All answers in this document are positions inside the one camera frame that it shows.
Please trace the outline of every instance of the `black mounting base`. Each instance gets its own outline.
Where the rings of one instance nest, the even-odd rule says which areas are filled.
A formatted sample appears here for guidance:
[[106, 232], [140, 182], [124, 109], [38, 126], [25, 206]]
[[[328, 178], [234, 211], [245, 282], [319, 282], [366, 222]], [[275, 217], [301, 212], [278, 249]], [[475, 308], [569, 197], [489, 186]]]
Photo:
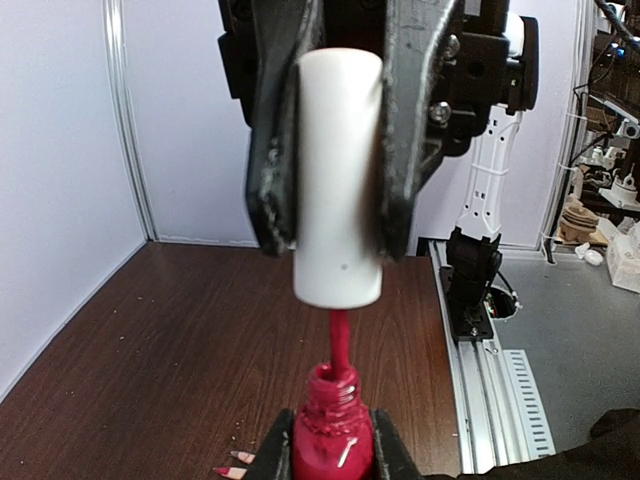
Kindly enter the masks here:
[[[440, 281], [445, 292], [449, 291], [451, 284], [451, 267], [440, 268]], [[457, 342], [470, 340], [490, 340], [493, 338], [493, 327], [489, 320], [484, 302], [476, 308], [464, 308], [457, 302], [452, 302], [445, 294], [444, 301], [449, 313], [451, 335]]]

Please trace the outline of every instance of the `white wall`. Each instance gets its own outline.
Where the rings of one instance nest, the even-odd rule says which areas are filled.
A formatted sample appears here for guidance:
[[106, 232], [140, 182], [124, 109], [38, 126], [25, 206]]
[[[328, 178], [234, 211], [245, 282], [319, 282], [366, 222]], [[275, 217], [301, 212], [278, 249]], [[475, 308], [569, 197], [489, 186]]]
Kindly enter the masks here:
[[144, 241], [101, 2], [0, 2], [0, 400]]
[[[574, 2], [513, 0], [541, 24], [538, 105], [525, 116], [505, 186], [504, 240], [534, 246], [555, 176], [570, 93]], [[140, 151], [164, 239], [252, 241], [244, 211], [248, 130], [229, 99], [217, 2], [131, 0], [125, 28]], [[420, 198], [415, 234], [448, 238], [469, 159], [447, 159]]]
[[[540, 24], [540, 90], [516, 137], [502, 202], [503, 243], [535, 247], [560, 159], [571, 95], [577, 2], [512, 0], [512, 11]], [[469, 155], [448, 158], [420, 196], [415, 233], [448, 238], [464, 202]]]

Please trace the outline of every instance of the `red bottle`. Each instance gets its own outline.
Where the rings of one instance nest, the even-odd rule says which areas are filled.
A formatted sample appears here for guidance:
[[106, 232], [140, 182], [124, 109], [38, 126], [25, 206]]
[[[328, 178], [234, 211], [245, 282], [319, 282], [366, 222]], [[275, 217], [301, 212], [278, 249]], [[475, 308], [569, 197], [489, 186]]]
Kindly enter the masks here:
[[360, 398], [358, 373], [349, 366], [339, 379], [329, 364], [312, 370], [307, 403], [293, 430], [296, 480], [369, 480], [373, 424]]

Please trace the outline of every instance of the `dark wood surface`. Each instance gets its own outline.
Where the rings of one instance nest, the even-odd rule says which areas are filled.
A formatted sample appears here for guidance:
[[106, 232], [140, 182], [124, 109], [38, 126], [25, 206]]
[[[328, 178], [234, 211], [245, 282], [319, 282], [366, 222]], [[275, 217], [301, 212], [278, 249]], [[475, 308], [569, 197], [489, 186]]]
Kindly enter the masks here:
[[[0, 405], [0, 478], [216, 478], [328, 358], [326, 313], [295, 300], [290, 271], [254, 250], [144, 247]], [[458, 473], [430, 261], [386, 267], [382, 299], [352, 318], [366, 402], [423, 473]]]

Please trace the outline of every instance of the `gray floor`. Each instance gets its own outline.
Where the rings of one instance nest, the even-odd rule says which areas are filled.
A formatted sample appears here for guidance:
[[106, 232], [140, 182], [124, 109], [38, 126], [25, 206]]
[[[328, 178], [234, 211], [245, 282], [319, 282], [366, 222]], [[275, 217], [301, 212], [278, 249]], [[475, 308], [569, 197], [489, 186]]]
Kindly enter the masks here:
[[557, 451], [586, 442], [607, 410], [640, 408], [639, 295], [574, 255], [556, 266], [506, 258], [502, 272], [524, 309], [498, 335], [504, 348], [526, 350]]

